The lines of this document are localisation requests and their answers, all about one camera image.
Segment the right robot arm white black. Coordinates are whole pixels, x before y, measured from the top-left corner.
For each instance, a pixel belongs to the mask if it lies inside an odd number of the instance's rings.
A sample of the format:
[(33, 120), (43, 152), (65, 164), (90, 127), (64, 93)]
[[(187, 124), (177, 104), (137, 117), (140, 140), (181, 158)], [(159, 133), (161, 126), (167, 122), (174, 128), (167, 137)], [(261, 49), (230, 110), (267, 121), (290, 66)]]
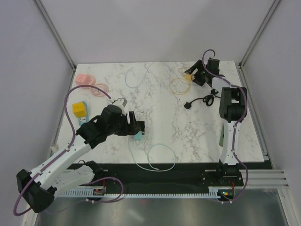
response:
[(247, 115), (247, 90), (245, 87), (232, 85), (223, 75), (219, 74), (219, 60), (210, 58), (207, 64), (198, 60), (184, 73), (189, 80), (203, 86), (207, 84), (212, 88), (209, 95), (196, 98), (184, 105), (190, 109), (193, 102), (202, 100), (207, 106), (214, 103), (215, 98), (220, 99), (219, 115), (222, 119), (222, 154), (220, 162), (223, 165), (234, 166), (239, 163), (236, 150), (242, 121)]

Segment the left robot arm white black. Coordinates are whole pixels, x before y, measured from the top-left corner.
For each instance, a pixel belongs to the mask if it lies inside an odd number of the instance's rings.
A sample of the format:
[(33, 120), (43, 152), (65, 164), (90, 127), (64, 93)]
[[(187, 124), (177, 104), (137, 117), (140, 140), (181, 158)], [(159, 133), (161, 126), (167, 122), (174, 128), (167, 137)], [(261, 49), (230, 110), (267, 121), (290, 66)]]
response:
[(88, 161), (67, 174), (77, 159), (106, 141), (110, 135), (134, 136), (145, 131), (145, 122), (137, 121), (135, 113), (125, 113), (122, 106), (108, 105), (100, 115), (82, 124), (66, 148), (59, 150), (41, 165), (16, 175), (20, 193), (30, 209), (40, 213), (47, 209), (62, 193), (81, 185), (99, 185), (103, 169), (95, 161)]

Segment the yellow charger plug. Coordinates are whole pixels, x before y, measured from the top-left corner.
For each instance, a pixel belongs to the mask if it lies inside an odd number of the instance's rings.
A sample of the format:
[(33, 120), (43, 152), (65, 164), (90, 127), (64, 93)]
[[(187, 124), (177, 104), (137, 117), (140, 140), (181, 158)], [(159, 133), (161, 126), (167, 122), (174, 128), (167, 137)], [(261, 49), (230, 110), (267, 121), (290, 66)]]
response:
[(185, 74), (184, 78), (185, 78), (185, 80), (193, 81), (194, 80), (194, 75), (193, 74)]

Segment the teal charger plug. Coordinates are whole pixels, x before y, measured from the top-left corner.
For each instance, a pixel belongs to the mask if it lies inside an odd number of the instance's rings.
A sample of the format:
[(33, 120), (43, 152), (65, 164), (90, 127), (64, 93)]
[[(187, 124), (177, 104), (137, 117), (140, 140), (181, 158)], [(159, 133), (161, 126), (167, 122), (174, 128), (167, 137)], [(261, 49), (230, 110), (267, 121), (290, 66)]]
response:
[(137, 134), (133, 135), (132, 140), (133, 141), (142, 141), (144, 134), (145, 134), (144, 132), (139, 131)]

